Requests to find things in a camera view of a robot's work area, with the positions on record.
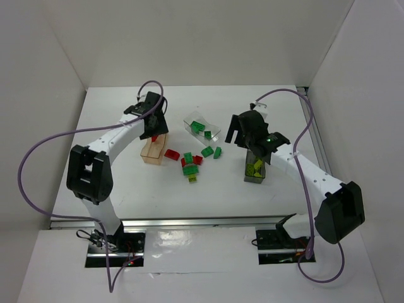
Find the lime sloped lego brick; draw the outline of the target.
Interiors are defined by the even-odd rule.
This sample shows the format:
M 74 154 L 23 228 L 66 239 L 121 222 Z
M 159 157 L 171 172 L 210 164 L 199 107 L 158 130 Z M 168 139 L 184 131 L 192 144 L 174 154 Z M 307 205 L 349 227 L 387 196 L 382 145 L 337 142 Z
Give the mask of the lime sloped lego brick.
M 254 163 L 254 170 L 259 170 L 259 169 L 261 168 L 262 164 L 263 164 L 263 161 L 262 161 L 262 160 L 257 160 L 257 161 Z

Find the red curved lego brick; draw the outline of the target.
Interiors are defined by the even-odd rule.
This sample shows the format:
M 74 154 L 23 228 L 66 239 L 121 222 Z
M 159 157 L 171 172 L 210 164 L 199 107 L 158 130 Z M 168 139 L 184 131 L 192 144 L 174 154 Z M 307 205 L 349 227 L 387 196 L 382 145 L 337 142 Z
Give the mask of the red curved lego brick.
M 167 149 L 164 156 L 171 160 L 178 161 L 180 153 L 175 150 Z

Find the lime long lego brick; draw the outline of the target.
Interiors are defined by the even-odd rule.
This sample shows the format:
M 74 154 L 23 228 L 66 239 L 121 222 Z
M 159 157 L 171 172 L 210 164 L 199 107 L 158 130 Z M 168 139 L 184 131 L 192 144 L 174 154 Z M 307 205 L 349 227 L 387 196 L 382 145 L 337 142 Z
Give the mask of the lime long lego brick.
M 245 174 L 247 176 L 253 176 L 254 175 L 254 165 L 251 163 L 246 164 L 246 172 Z

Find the green long lego brick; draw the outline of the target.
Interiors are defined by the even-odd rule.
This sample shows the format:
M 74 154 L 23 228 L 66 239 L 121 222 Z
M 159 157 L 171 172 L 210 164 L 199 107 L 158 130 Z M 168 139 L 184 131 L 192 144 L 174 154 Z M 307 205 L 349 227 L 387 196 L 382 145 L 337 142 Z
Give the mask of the green long lego brick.
M 205 130 L 205 125 L 197 122 L 197 121 L 193 121 L 191 123 L 191 129 L 195 132 L 195 133 L 199 133 L 200 131 L 204 131 Z

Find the green upturned square lego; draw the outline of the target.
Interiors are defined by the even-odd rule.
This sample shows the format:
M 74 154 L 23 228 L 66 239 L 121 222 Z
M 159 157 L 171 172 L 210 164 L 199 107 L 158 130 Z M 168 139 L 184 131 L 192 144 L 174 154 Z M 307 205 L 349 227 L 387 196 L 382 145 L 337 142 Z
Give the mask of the green upturned square lego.
M 211 140 L 212 139 L 211 131 L 205 131 L 204 138 L 207 140 Z

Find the green sloped square lego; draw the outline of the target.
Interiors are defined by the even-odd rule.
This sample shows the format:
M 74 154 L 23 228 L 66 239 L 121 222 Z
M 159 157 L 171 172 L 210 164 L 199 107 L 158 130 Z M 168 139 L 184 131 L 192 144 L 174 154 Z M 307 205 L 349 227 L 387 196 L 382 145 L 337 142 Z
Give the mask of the green sloped square lego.
M 204 158 L 209 157 L 210 155 L 214 154 L 214 150 L 212 147 L 207 146 L 206 148 L 202 149 L 201 154 Z

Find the red arch lego brick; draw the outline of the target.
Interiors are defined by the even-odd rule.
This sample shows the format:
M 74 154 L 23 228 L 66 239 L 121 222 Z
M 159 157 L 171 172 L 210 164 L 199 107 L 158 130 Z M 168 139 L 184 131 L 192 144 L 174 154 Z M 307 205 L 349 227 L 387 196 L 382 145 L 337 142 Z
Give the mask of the red arch lego brick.
M 181 166 L 182 168 L 190 166 L 190 165 L 201 165 L 203 162 L 203 157 L 196 155 L 193 156 L 193 161 L 187 161 L 184 157 L 181 158 Z

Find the green curved slope lego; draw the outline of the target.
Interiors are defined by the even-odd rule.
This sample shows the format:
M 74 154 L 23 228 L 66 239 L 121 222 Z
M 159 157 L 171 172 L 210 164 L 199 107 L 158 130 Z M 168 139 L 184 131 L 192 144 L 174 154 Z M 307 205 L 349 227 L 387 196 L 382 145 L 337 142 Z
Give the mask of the green curved slope lego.
M 213 154 L 213 158 L 214 159 L 218 159 L 220 157 L 220 155 L 222 154 L 222 149 L 218 146 L 215 149 L 215 152 Z

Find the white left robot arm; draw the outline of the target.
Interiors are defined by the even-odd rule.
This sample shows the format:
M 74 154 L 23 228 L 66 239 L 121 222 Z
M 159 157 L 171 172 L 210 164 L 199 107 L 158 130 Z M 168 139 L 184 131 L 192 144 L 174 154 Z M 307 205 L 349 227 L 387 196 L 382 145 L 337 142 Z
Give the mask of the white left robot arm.
M 96 219 L 96 233 L 101 237 L 106 235 L 114 245 L 122 241 L 124 227 L 110 200 L 114 185 L 112 164 L 135 139 L 168 133 L 163 110 L 166 103 L 165 97 L 148 92 L 123 112 L 112 129 L 88 145 L 75 145 L 70 151 L 67 188 Z

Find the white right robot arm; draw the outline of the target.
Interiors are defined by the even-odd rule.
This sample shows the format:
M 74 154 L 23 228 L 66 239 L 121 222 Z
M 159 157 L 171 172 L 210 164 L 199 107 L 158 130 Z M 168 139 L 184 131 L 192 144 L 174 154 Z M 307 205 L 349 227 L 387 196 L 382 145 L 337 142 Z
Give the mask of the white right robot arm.
M 279 132 L 269 133 L 269 124 L 256 110 L 233 115 L 225 142 L 252 151 L 267 164 L 286 173 L 295 182 L 306 182 L 310 201 L 319 206 L 314 216 L 315 231 L 330 244 L 337 244 L 365 221 L 360 186 L 332 177 L 294 150 Z

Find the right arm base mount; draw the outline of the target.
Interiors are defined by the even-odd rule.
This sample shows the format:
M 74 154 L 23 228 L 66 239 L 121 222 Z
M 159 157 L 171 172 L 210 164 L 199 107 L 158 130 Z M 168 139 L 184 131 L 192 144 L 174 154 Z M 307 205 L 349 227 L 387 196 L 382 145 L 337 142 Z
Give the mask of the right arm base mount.
M 251 244 L 258 249 L 259 264 L 292 264 L 305 255 L 309 244 L 307 236 L 291 238 L 284 229 L 285 222 L 293 215 L 286 216 L 272 229 L 256 230 L 256 238 Z

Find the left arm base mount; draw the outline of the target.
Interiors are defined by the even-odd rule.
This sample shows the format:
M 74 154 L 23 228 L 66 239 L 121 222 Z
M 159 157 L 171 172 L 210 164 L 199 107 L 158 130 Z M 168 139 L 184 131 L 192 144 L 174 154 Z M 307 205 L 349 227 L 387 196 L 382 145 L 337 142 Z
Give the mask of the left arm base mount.
M 105 243 L 104 238 L 96 231 L 79 229 L 76 236 L 88 241 L 85 268 L 105 268 L 106 251 L 109 252 L 111 268 L 120 268 L 125 262 L 127 267 L 143 267 L 145 250 L 145 232 L 123 233 L 120 243 Z

